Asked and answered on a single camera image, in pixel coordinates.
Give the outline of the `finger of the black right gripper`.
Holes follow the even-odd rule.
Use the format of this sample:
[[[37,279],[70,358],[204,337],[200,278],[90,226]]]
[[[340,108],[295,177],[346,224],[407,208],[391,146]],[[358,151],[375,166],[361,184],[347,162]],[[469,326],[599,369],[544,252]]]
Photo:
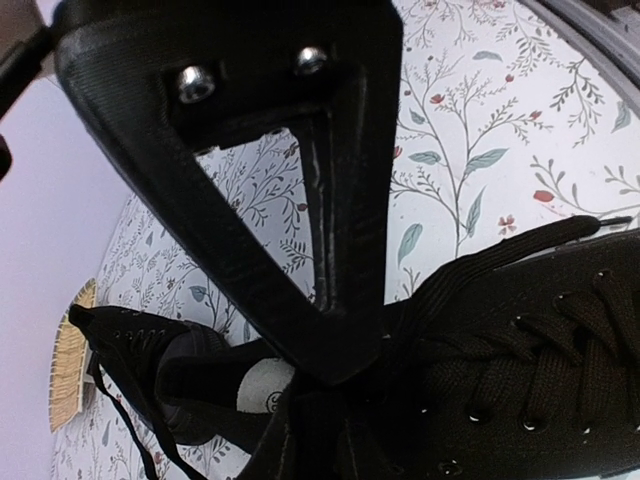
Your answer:
[[[63,1],[59,81],[129,187],[286,360],[327,385],[381,354],[403,22],[390,1]],[[315,294],[198,154],[299,147]]]

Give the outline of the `black front canvas sneaker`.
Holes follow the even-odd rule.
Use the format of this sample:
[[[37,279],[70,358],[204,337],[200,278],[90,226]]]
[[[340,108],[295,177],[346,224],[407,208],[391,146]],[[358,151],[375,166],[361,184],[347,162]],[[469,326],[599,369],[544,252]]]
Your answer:
[[[561,220],[440,267],[341,396],[338,479],[639,468],[639,233]]]

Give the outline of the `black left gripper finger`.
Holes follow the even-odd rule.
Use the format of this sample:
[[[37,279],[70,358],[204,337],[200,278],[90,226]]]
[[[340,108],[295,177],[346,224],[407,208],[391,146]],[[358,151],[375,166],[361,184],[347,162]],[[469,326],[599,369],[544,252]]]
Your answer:
[[[240,479],[338,479],[337,444],[345,404],[335,391],[303,392],[292,384],[281,396]]]

